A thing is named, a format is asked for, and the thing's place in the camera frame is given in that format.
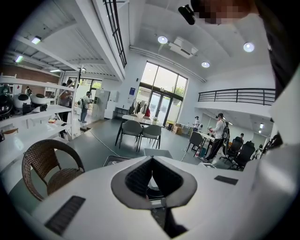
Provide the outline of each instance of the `black metal railing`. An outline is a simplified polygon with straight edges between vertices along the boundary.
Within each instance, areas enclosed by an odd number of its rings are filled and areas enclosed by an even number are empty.
[[[238,102],[272,105],[275,101],[275,89],[236,88],[199,92],[198,102]]]
[[[119,57],[121,58],[123,67],[125,67],[127,61],[125,57],[120,25],[119,25],[117,0],[103,0],[103,2],[105,4],[109,23],[112,28],[112,36],[114,37],[114,40],[118,48]]]

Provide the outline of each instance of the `brown rattan chair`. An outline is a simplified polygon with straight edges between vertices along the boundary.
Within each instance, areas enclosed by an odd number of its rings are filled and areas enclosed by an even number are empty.
[[[78,169],[62,169],[56,158],[54,149],[68,153],[77,163]],[[60,170],[56,172],[47,183],[45,181],[45,176],[57,166],[60,168]],[[65,143],[53,139],[46,139],[33,144],[24,154],[22,162],[22,175],[28,190],[40,201],[42,201],[44,198],[38,193],[32,183],[30,167],[36,171],[41,180],[46,184],[48,195],[84,173],[84,167],[79,155],[73,148]]]

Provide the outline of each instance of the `cardboard box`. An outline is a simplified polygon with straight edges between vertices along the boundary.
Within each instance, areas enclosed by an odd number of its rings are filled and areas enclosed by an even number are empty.
[[[174,132],[175,134],[181,135],[182,134],[182,126],[179,123],[175,123],[175,125],[173,126],[172,132]]]

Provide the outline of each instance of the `black office chair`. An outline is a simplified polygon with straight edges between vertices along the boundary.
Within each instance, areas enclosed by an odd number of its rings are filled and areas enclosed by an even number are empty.
[[[228,169],[232,169],[232,167],[236,167],[236,170],[242,170],[246,166],[247,162],[249,162],[251,159],[252,154],[255,151],[255,147],[253,147],[254,143],[252,142],[246,142],[242,150],[240,151],[240,154],[234,158],[234,162],[232,161],[232,165]]]
[[[230,162],[232,162],[232,158],[235,158],[238,153],[239,150],[241,148],[241,146],[243,145],[243,141],[242,138],[240,137],[236,137],[233,141],[232,144],[230,146],[230,148],[227,151],[227,155],[225,157],[220,157],[226,159],[225,163],[229,160]]]
[[[192,132],[192,135],[191,135],[191,137],[189,139],[189,144],[188,144],[188,147],[187,147],[187,152],[188,152],[188,148],[189,148],[189,146],[191,144],[193,144],[192,148],[194,148],[195,146],[197,146],[197,150],[196,150],[196,152],[197,152],[198,149],[200,148],[200,145],[201,145],[202,142],[203,142],[203,138],[202,138],[201,134],[198,133],[198,132]]]

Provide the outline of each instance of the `rectangular ceiling light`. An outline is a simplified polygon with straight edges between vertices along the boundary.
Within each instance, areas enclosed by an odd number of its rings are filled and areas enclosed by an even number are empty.
[[[20,62],[20,61],[22,61],[22,59],[23,59],[23,56],[18,56],[17,59],[15,60],[15,62]]]
[[[34,39],[31,41],[34,44],[38,44],[41,41],[41,38],[38,36],[35,36]]]

